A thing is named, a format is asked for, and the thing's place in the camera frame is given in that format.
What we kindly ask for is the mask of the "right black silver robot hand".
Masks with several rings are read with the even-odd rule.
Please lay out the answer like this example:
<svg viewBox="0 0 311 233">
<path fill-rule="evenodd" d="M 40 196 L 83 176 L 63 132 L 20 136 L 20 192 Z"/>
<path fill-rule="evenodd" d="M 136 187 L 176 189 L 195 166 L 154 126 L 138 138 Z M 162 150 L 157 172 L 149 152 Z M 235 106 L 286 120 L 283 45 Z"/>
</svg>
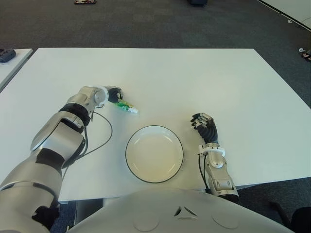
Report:
<svg viewBox="0 0 311 233">
<path fill-rule="evenodd" d="M 206 113 L 196 113 L 191 119 L 192 127 L 198 131 L 206 144 L 218 143 L 218 132 L 214 119 Z"/>
</svg>

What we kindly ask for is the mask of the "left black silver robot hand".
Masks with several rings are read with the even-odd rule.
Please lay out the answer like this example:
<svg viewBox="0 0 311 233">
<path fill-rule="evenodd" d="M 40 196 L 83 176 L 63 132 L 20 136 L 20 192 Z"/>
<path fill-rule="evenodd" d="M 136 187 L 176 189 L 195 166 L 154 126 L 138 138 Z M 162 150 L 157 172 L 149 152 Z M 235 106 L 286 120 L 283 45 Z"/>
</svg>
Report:
<svg viewBox="0 0 311 233">
<path fill-rule="evenodd" d="M 123 99 L 123 91 L 120 87 L 116 86 L 106 86 L 108 90 L 108 101 L 111 103 L 117 103 L 119 100 Z"/>
</svg>

